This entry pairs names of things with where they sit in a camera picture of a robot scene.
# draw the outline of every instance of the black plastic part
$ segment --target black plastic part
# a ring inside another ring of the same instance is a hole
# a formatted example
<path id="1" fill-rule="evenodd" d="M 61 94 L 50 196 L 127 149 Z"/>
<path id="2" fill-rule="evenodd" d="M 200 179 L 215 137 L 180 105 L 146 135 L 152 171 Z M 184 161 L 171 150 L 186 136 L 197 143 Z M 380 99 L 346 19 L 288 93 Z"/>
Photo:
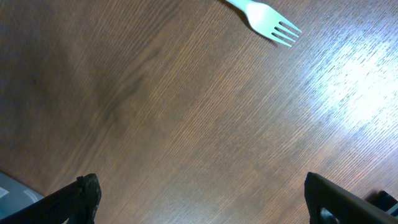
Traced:
<path id="1" fill-rule="evenodd" d="M 77 181 L 28 206 L 25 209 L 0 220 L 9 223 L 92 224 L 101 188 L 95 174 L 78 177 Z"/>
<path id="2" fill-rule="evenodd" d="M 358 198 L 318 174 L 309 172 L 305 180 L 305 201 L 310 222 L 325 223 L 320 215 L 327 209 L 338 223 L 398 224 L 398 220 L 374 205 Z"/>

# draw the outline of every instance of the fork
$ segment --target fork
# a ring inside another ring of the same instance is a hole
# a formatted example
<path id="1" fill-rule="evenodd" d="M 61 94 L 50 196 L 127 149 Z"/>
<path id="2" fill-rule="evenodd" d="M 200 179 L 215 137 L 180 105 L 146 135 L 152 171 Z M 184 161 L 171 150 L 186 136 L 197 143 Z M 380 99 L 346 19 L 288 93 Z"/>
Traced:
<path id="1" fill-rule="evenodd" d="M 301 32 L 299 28 L 297 28 L 284 16 L 275 11 L 275 9 L 271 8 L 270 6 L 264 3 L 254 2 L 252 0 L 226 0 L 226 1 L 228 1 L 238 9 L 242 10 L 245 13 L 246 17 L 248 18 L 250 26 L 257 33 L 263 35 L 264 37 L 267 37 L 271 40 L 284 44 L 288 47 L 291 47 L 291 45 L 283 41 L 280 37 L 283 37 L 292 42 L 295 42 L 294 39 L 281 33 L 281 31 L 279 30 L 282 30 L 295 37 L 299 37 L 297 34 L 293 33 L 292 31 L 288 30 L 288 28 L 284 27 L 282 23 Z"/>

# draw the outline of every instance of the fork handle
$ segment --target fork handle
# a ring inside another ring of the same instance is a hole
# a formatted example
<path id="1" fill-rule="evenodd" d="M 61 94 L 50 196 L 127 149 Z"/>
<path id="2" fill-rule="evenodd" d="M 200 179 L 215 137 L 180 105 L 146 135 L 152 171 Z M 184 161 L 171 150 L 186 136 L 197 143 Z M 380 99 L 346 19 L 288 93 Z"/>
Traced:
<path id="1" fill-rule="evenodd" d="M 238 9 L 242 10 L 243 12 L 246 12 L 246 7 L 248 4 L 251 2 L 251 0 L 226 0 Z"/>

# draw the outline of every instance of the table surface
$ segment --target table surface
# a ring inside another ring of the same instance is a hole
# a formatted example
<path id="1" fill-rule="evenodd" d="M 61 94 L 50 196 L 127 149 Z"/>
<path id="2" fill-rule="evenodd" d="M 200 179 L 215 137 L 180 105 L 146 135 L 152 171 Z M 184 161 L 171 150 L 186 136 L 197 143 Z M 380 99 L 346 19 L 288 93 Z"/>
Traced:
<path id="1" fill-rule="evenodd" d="M 396 1 L 262 2 L 293 47 L 225 1 L 2 1 L 0 170 L 96 173 L 96 223 L 308 223 L 308 171 L 398 197 Z"/>

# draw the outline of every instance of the gray object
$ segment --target gray object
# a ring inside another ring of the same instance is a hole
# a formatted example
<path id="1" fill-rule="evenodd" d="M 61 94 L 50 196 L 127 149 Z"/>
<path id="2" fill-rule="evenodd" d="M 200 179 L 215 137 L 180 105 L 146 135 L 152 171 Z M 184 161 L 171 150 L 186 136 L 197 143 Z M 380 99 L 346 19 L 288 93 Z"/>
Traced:
<path id="1" fill-rule="evenodd" d="M 0 220 L 41 200 L 43 196 L 0 173 Z"/>

